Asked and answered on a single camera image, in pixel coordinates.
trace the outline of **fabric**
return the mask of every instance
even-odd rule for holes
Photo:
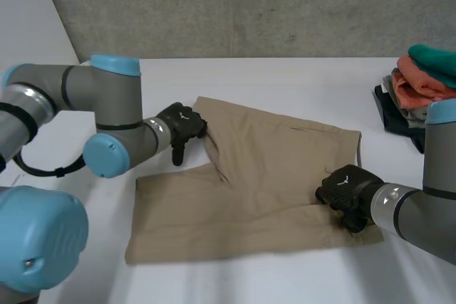
[[[407,82],[419,94],[423,94],[434,101],[456,98],[456,90],[447,87],[440,81],[432,78],[420,70],[410,56],[403,56],[398,60],[398,68]]]
[[[428,116],[428,108],[421,107],[414,110],[404,110],[400,108],[398,99],[393,89],[393,75],[387,75],[383,78],[383,86],[388,91],[388,94],[391,97],[391,100],[394,102],[394,105],[399,110],[400,114],[407,120],[409,128],[425,128],[426,117]]]
[[[137,181],[128,264],[360,246],[341,213],[315,197],[321,181],[352,164],[361,133],[198,98],[212,163]]]
[[[413,89],[401,73],[393,72],[393,88],[399,107],[404,110],[426,107],[433,103],[432,98],[419,94]]]
[[[420,153],[425,151],[425,133],[423,128],[409,128],[407,120],[400,114],[389,93],[384,93],[381,86],[374,88],[375,96],[381,105],[381,115],[385,131],[409,137]]]
[[[420,70],[448,87],[456,88],[456,52],[417,44],[410,47],[408,54]]]

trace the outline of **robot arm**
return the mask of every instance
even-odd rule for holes
[[[325,179],[316,196],[343,211],[343,223],[352,232],[363,229],[369,218],[456,265],[456,100],[433,103],[426,123],[423,190],[384,183],[370,172],[348,165]],[[347,176],[351,181],[338,187]]]
[[[91,64],[25,64],[7,72],[0,103],[0,163],[16,156],[60,110],[82,110],[95,113],[97,134],[83,148],[94,174],[116,177],[168,145],[173,162],[182,164],[183,147],[203,134],[204,120],[179,103],[144,120],[139,60],[95,55]]]
[[[169,145],[181,165],[185,143],[202,137],[207,124],[181,103],[143,119],[140,75],[138,59],[101,55],[91,66],[10,68],[0,99],[0,172],[61,110],[95,113],[97,132],[80,160],[99,177],[121,175]],[[0,187],[0,232],[0,302],[19,303],[71,274],[86,246],[88,217],[65,192]]]

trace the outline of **gray wall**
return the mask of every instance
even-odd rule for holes
[[[79,58],[399,56],[456,48],[456,0],[54,0]]]

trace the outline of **white table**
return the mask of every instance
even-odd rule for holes
[[[421,183],[423,156],[408,138],[385,133],[372,89],[395,58],[144,60],[144,116],[198,95],[363,133],[363,166],[389,182]],[[90,113],[65,112],[24,150],[32,165],[73,161],[95,132]],[[186,149],[183,168],[207,161],[201,142]],[[0,181],[6,182],[15,165]],[[90,236],[72,276],[44,291],[40,303],[455,303],[456,267],[392,236],[362,248],[272,253],[230,261],[127,267],[135,179],[170,172],[170,151],[115,179],[85,168],[64,179],[22,175],[17,184],[62,189],[88,211]]]

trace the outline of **khaki pants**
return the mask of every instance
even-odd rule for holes
[[[315,190],[352,164],[361,133],[209,98],[211,164],[138,180],[128,264],[359,246],[382,241],[368,226],[350,234]]]

